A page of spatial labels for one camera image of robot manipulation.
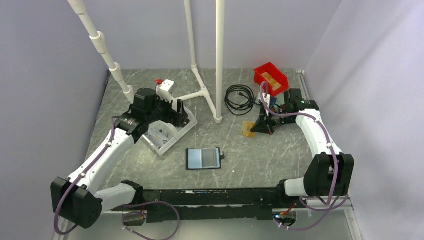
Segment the black leather card holder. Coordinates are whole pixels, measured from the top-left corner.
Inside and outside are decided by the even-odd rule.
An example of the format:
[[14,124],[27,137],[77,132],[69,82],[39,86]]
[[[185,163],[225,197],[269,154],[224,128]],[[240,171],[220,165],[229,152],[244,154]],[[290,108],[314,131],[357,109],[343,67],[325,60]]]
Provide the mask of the black leather card holder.
[[219,147],[187,148],[185,150],[186,170],[213,170],[222,168],[225,154]]

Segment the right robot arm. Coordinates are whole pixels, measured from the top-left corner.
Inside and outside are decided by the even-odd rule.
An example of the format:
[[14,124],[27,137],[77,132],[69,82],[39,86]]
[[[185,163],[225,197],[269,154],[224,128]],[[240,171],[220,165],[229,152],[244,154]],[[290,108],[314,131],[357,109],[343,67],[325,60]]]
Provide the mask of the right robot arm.
[[270,95],[259,92],[260,113],[252,133],[272,135],[276,127],[296,124],[305,136],[312,154],[303,177],[282,180],[282,190],[275,194],[276,203],[289,207],[295,197],[341,197],[346,196],[354,169],[354,158],[345,154],[335,144],[325,127],[319,106],[314,100],[304,99],[298,88],[284,92],[282,112],[271,110]]

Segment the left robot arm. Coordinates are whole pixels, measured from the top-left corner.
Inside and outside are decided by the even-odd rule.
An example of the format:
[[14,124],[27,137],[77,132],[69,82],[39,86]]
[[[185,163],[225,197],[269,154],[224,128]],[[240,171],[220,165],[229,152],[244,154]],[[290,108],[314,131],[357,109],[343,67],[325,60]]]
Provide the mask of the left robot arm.
[[66,178],[57,177],[50,185],[54,229],[60,235],[59,219],[75,227],[90,228],[105,212],[123,206],[139,209],[144,203],[141,185],[124,180],[115,187],[100,190],[112,167],[149,130],[151,124],[163,122],[176,128],[193,121],[192,112],[181,99],[157,89],[140,88],[133,103],[122,115],[112,117],[112,127],[94,153]]

